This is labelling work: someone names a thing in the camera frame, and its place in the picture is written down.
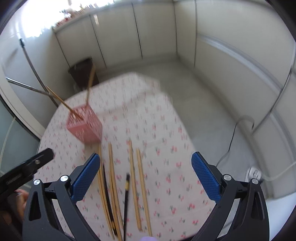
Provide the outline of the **person's hand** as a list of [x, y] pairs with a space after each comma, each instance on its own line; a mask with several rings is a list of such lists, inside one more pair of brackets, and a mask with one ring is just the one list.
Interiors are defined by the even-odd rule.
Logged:
[[17, 189], [15, 192], [16, 192], [16, 206], [19, 212], [21, 211], [24, 212], [27, 204], [27, 199], [29, 197], [29, 193], [22, 189]]

